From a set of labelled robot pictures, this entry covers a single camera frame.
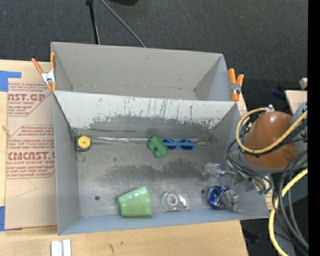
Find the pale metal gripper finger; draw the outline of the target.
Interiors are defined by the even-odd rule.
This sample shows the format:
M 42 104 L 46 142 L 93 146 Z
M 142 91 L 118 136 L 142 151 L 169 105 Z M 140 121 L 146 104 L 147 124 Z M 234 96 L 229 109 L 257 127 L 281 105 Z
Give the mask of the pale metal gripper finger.
M 202 178 L 204 181 L 208 180 L 210 177 L 235 177 L 236 173 L 229 169 L 222 169 L 219 163 L 206 163 L 203 166 Z
M 219 196 L 222 207 L 231 212 L 236 212 L 239 209 L 239 195 L 232 189 L 224 189 Z

